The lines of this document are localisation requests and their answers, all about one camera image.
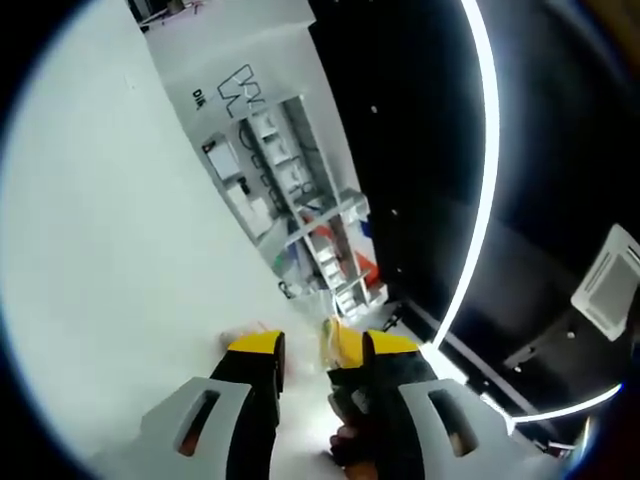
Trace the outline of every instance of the curved light strip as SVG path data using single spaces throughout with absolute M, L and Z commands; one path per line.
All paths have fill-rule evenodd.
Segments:
M 489 35 L 485 28 L 482 14 L 475 0 L 460 0 L 467 15 L 467 20 L 471 27 L 473 40 L 476 44 L 478 59 L 480 61 L 480 75 L 482 76 L 482 90 L 484 93 L 484 114 L 485 114 L 485 149 L 484 149 L 484 171 L 482 174 L 482 190 L 480 192 L 480 203 L 478 204 L 478 214 L 476 224 L 471 237 L 471 244 L 467 252 L 467 259 L 464 262 L 460 281 L 456 288 L 449 310 L 447 310 L 440 329 L 433 339 L 436 348 L 444 340 L 445 335 L 451 328 L 451 324 L 460 309 L 464 295 L 467 293 L 473 271 L 478 263 L 480 249 L 484 241 L 489 216 L 491 214 L 491 204 L 493 203 L 493 192 L 496 187 L 496 177 L 498 175 L 498 153 L 500 148 L 500 111 L 498 105 L 498 80 L 496 69 L 493 64 L 493 54 L 489 44 Z
M 425 343 L 420 347 L 420 352 L 429 365 L 431 365 L 438 379 L 451 378 L 460 385 L 465 385 L 469 380 L 469 376 L 449 360 L 444 353 L 435 348 L 433 344 L 429 342 Z
M 580 449 L 582 450 L 582 452 L 580 453 L 580 458 L 586 455 L 587 449 L 589 447 L 589 435 L 591 434 L 590 426 L 591 426 L 591 417 L 587 417 L 587 423 L 585 423 L 584 425 L 584 433 L 582 434 L 582 445 L 580 446 Z
M 586 402 L 579 403 L 567 408 L 561 408 L 560 410 L 554 410 L 553 412 L 540 413 L 538 415 L 527 415 L 524 417 L 513 417 L 513 421 L 516 423 L 528 423 L 539 422 L 541 420 L 549 420 L 551 418 L 564 417 L 565 415 L 571 415 L 572 413 L 581 412 L 587 408 L 595 407 L 599 403 L 606 402 L 613 397 L 622 388 L 622 384 L 616 385 L 611 390 L 608 390 L 597 397 L 587 400 Z
M 484 403 L 486 403 L 496 412 L 502 415 L 502 418 L 504 418 L 504 423 L 507 427 L 507 434 L 511 436 L 516 429 L 516 422 L 513 421 L 513 417 L 509 415 L 504 408 L 498 405 L 498 402 L 496 402 L 491 396 L 489 396 L 489 394 L 483 393 L 482 395 L 480 395 L 480 398 L 484 401 Z

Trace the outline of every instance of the white shelving unit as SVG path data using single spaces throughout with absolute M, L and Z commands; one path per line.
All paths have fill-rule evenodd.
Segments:
M 207 169 L 218 177 L 214 184 L 274 271 L 282 274 L 277 264 L 288 254 L 305 270 L 299 255 L 306 252 L 315 278 L 301 274 L 305 285 L 300 287 L 319 284 L 330 290 L 347 321 L 366 313 L 371 293 L 364 278 L 369 271 L 361 271 L 345 223 L 354 212 L 356 217 L 367 213 L 366 198 L 352 189 L 338 192 L 302 99 L 266 105 L 213 133 L 203 146 L 205 152 L 212 150 L 219 157 L 213 161 L 208 156 Z

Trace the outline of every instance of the white floor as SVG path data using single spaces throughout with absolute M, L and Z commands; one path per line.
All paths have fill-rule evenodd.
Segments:
M 130 438 L 143 413 L 207 376 L 221 331 L 299 327 L 197 160 L 125 2 L 85 7 L 14 120 L 0 202 L 4 326 L 25 390 L 75 455 Z M 325 474 L 328 382 L 304 375 L 315 380 L 283 396 L 274 478 Z

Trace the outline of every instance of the ceiling vent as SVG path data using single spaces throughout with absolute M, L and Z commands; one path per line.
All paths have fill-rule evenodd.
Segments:
M 640 283 L 640 245 L 616 224 L 571 303 L 610 340 L 624 332 Z

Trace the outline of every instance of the black wall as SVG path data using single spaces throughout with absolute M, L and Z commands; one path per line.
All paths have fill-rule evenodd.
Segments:
M 464 11 L 448 0 L 311 4 L 383 278 L 442 319 L 484 158 L 482 84 Z M 608 342 L 570 297 L 614 223 L 640 238 L 637 107 L 545 2 L 479 4 L 498 77 L 500 166 L 453 332 L 536 407 L 553 408 L 608 389 L 627 362 L 628 336 Z M 509 357 L 532 341 L 515 374 Z

